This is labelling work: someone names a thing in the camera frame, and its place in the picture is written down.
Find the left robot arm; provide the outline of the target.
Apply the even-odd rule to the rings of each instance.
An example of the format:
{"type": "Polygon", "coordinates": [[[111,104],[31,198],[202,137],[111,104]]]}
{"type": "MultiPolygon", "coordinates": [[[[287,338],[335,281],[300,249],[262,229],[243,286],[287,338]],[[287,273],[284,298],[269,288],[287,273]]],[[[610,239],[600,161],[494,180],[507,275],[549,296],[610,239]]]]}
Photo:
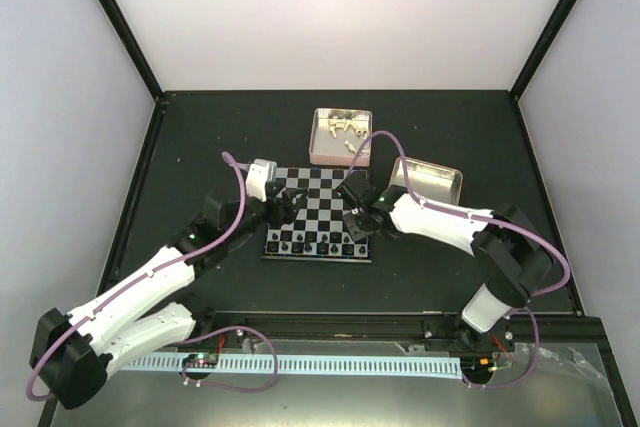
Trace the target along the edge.
{"type": "Polygon", "coordinates": [[[167,245],[142,267],[97,298],[68,313],[52,308],[38,320],[29,357],[28,382],[41,380],[66,409],[94,397],[120,368],[140,356],[186,340],[207,344],[213,319],[188,296],[160,303],[203,275],[211,257],[225,257],[229,246],[260,225],[293,222],[308,191],[270,182],[264,199],[236,202],[213,195],[167,245]]]}

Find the black and grey chessboard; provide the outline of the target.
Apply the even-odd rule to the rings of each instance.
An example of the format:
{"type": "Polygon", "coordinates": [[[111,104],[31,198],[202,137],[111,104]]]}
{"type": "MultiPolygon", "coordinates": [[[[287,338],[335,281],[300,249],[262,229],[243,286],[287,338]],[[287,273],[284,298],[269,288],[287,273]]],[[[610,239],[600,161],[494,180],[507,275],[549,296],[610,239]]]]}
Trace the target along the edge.
{"type": "Polygon", "coordinates": [[[284,182],[286,188],[307,188],[308,197],[306,205],[300,208],[298,216],[292,224],[281,227],[269,226],[267,228],[263,247],[263,257],[265,259],[336,261],[343,263],[369,263],[371,261],[371,247],[367,239],[361,242],[354,242],[349,236],[350,242],[343,242],[343,235],[348,234],[343,223],[343,215],[347,210],[344,208],[343,199],[335,191],[335,188],[346,178],[346,173],[347,170],[345,168],[328,167],[279,167],[276,169],[276,179],[278,181],[284,182]],[[283,231],[292,233],[290,241],[281,240],[283,231]],[[341,233],[340,242],[331,242],[330,240],[331,233],[335,231],[341,233]],[[317,233],[314,252],[306,253],[303,248],[302,253],[292,253],[292,244],[297,242],[297,234],[303,235],[304,239],[300,243],[305,246],[306,232],[317,233]],[[328,234],[328,242],[321,242],[323,233],[328,234]],[[269,242],[277,242],[279,250],[277,252],[268,252],[267,246],[269,242]],[[283,242],[289,244],[288,252],[281,250],[283,242]],[[317,246],[320,243],[328,245],[327,255],[319,255],[317,253],[317,246]],[[333,244],[338,247],[338,253],[335,255],[330,253],[330,247],[333,244]],[[354,254],[344,255],[344,245],[352,245],[354,254]],[[365,255],[360,255],[358,252],[361,245],[366,247],[365,255]]]}

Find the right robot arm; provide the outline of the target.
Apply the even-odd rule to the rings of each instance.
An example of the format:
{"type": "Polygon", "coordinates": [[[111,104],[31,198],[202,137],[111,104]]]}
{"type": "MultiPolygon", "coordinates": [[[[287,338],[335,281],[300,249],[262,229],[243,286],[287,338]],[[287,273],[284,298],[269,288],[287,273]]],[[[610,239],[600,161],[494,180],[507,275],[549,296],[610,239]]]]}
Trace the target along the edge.
{"type": "Polygon", "coordinates": [[[382,233],[430,238],[470,255],[482,284],[454,326],[457,343],[476,350],[494,325],[526,307],[550,272],[554,258],[519,209],[469,209],[411,193],[401,185],[381,191],[357,173],[336,188],[347,212],[344,224],[354,241],[382,233]]]}

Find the yellow tin tray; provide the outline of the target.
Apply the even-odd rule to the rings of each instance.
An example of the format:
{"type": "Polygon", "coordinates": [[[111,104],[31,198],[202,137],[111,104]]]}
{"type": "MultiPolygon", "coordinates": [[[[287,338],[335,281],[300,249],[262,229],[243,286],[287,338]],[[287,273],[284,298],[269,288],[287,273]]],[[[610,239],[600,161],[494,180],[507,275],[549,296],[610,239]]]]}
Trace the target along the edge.
{"type": "Polygon", "coordinates": [[[459,204],[463,183],[461,171],[409,157],[406,164],[416,194],[438,202],[459,204]]]}

